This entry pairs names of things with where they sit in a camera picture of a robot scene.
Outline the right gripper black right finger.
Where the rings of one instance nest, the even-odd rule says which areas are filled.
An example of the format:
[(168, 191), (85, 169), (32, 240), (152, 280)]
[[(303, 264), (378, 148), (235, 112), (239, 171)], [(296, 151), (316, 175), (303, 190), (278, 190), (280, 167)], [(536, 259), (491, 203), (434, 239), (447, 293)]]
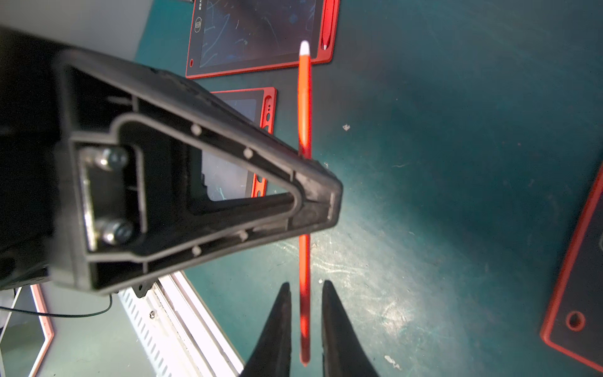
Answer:
[(323, 376), (378, 376), (331, 281), (323, 283), (321, 323)]

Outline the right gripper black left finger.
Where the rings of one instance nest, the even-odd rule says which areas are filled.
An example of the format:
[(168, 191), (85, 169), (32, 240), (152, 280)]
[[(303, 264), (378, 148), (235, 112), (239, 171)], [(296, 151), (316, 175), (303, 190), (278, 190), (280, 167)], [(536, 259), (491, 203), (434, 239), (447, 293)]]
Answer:
[(289, 377), (291, 370), (291, 288), (283, 283), (254, 351), (240, 377)]

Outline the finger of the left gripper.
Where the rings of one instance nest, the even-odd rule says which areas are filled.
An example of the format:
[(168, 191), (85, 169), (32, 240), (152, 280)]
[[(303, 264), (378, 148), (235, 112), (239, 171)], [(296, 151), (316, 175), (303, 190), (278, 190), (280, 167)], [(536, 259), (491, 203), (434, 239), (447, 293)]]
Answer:
[(97, 251), (87, 248), (80, 210), (60, 210), (56, 238), (48, 246), (50, 279), (107, 295), (238, 251), (329, 229), (339, 220), (339, 189), (227, 200), (217, 206), (200, 216), (183, 212), (166, 226)]
[(243, 148), (250, 171), (282, 193), (339, 189), (342, 182), (313, 160), (254, 126), (201, 86), (156, 70), (88, 50), (67, 49), (57, 60), (63, 81), (64, 136), (73, 143), (130, 146), (151, 161), (160, 135), (218, 155)]

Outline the red stylus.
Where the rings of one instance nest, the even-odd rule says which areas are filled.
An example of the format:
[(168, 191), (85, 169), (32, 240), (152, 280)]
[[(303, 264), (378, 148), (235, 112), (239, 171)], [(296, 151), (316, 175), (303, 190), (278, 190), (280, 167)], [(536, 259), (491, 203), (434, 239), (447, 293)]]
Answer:
[(320, 48), (327, 50), (331, 44), (332, 24), (334, 17), (334, 0), (323, 1), (323, 20), (320, 36)]
[[(302, 41), (299, 49), (298, 66), (298, 151), (300, 156), (312, 157), (312, 75), (310, 44)], [(310, 235), (298, 238), (299, 245), (299, 288), (300, 288), (300, 361), (304, 366), (310, 363), (311, 326), (311, 272)]]

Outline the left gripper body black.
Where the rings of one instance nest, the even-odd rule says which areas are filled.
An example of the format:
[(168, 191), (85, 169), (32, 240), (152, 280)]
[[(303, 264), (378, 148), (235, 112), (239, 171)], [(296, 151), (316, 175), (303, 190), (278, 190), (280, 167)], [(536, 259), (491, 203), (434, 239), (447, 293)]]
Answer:
[(71, 184), (60, 42), (1, 29), (1, 288), (49, 281), (69, 256), (61, 187)]

